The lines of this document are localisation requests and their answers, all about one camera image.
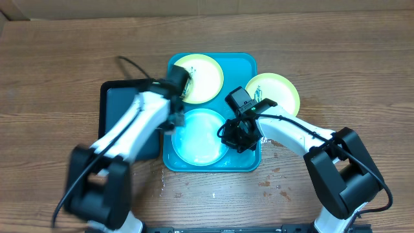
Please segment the light blue plate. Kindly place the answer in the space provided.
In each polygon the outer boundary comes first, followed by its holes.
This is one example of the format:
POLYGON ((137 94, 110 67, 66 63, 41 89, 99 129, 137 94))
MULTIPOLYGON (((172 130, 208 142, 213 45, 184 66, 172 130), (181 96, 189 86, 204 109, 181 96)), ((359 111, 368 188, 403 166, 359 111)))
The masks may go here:
POLYGON ((225 119, 211 109, 197 108, 184 114, 184 125, 171 136, 175 153, 186 163, 208 166, 218 162, 228 151, 217 136, 225 119))

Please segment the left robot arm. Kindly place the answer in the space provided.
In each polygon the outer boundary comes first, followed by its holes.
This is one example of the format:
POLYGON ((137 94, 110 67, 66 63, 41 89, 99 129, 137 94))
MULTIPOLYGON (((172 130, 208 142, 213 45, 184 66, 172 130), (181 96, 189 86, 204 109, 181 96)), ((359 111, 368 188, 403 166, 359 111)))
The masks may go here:
POLYGON ((129 109, 108 133, 90 147, 72 150, 58 207, 85 220, 88 232, 141 232, 144 225, 131 211, 131 165, 154 131, 183 125, 182 99, 190 82, 141 83, 129 109))

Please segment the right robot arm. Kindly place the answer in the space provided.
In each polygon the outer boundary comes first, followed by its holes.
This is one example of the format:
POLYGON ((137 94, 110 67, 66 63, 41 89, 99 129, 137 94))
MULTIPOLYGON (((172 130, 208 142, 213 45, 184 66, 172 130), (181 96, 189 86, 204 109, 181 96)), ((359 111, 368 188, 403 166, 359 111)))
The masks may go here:
POLYGON ((313 126, 276 102, 225 99, 235 118, 217 135, 239 153, 254 149, 265 137, 303 157, 323 208, 314 221, 317 232, 348 232, 355 219, 386 184, 358 134, 313 126))

